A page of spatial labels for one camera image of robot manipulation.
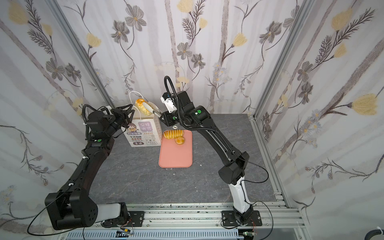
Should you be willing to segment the white printed paper bag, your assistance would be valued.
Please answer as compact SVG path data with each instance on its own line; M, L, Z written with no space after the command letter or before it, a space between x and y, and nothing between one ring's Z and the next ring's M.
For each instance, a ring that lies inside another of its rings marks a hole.
M142 114L135 106L137 99L144 99L143 95L139 92L132 91L130 94L136 94L134 98L130 98L131 104L133 104L132 123L129 124L129 128L124 132L131 147L155 147L160 146L162 141L162 128L159 117L151 114L146 116Z

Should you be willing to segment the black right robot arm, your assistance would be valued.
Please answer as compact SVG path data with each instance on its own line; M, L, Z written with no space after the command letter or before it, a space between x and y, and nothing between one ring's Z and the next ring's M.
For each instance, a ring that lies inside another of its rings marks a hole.
M144 99L138 99L139 104L135 109L140 115L150 113L157 116L168 127L179 123L185 130L196 131L208 141L224 164L219 176L230 187L235 219L238 225L246 225L254 212L245 188L249 154L233 146L216 126L209 112L202 106L195 107L185 91L164 93L161 101L167 107L162 113Z

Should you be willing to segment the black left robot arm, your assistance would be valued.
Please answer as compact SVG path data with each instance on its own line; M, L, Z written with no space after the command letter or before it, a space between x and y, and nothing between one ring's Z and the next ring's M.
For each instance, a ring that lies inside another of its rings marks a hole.
M92 183L102 165L110 155L114 134L127 128L134 116L131 104L109 110L99 110L85 104L82 117L86 126L86 147L82 160L69 180L56 193L45 199L47 212L55 230L91 227L97 222L124 225L131 216L124 202L96 204L89 196Z

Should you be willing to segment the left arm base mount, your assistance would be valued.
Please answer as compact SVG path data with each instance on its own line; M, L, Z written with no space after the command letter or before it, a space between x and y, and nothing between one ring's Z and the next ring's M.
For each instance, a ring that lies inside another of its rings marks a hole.
M144 211L131 211L127 213L122 213L119 217L110 220L104 220L101 223L101 226L104 228L114 228L114 227L142 227L144 221L145 212Z

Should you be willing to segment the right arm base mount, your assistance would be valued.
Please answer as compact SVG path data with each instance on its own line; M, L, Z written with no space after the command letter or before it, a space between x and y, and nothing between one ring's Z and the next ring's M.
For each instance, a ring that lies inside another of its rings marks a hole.
M235 211L221 211L222 225L226 228L234 227L261 227L263 225L259 211L252 211L251 215L244 220L244 224L240 222L240 215Z

